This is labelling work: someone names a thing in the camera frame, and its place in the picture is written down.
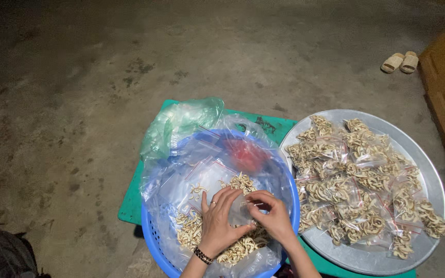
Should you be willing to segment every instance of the pair of slippers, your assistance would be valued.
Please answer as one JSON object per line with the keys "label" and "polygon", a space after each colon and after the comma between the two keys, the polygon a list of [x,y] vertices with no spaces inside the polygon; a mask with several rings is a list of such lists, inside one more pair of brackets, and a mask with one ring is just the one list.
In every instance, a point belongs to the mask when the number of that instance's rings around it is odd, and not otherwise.
{"label": "pair of slippers", "polygon": [[411,74],[418,65],[418,57],[413,51],[408,51],[405,55],[401,53],[393,54],[384,61],[380,69],[385,73],[393,73],[397,68],[400,71]]}

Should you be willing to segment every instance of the hand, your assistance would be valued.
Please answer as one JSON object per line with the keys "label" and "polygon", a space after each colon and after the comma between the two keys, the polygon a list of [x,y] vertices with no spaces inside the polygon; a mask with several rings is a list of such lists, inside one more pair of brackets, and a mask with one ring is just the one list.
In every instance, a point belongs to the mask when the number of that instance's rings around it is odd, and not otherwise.
{"label": "hand", "polygon": [[198,248],[211,259],[256,228],[253,224],[232,228],[227,221],[233,201],[242,193],[241,189],[227,186],[218,191],[207,206],[207,194],[202,192],[202,239]]}
{"label": "hand", "polygon": [[[283,201],[267,190],[254,191],[248,194],[246,199],[250,201],[247,208],[252,217],[260,222],[274,239],[283,245],[288,239],[296,239]],[[260,209],[269,211],[269,214],[260,212]]]}

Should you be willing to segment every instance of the red object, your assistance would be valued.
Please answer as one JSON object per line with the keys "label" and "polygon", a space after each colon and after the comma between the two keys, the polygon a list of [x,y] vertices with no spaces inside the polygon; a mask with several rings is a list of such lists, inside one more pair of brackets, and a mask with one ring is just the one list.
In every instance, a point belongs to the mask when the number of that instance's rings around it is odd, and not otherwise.
{"label": "red object", "polygon": [[233,165],[244,173],[255,173],[262,170],[263,161],[269,159],[269,153],[253,142],[228,139],[225,146]]}

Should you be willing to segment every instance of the right hand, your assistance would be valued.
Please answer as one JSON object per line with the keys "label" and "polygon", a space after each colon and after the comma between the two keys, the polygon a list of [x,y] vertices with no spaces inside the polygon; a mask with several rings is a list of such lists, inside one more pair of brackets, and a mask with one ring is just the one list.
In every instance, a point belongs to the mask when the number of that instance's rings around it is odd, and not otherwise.
{"label": "right hand", "polygon": [[[281,244],[284,244],[287,239],[296,238],[283,201],[267,190],[254,191],[246,195],[246,199],[250,201],[247,204],[250,214],[262,224],[271,237]],[[260,212],[260,209],[269,211],[269,214]]]}

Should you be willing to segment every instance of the left hand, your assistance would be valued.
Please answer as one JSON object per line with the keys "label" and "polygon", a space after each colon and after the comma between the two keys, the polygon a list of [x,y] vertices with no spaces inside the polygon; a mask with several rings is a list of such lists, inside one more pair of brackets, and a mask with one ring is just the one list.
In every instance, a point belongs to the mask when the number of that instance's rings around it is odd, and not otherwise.
{"label": "left hand", "polygon": [[227,186],[212,197],[208,206],[207,194],[202,192],[202,239],[198,248],[211,259],[256,228],[254,224],[233,228],[227,221],[233,201],[242,193],[241,189]]}

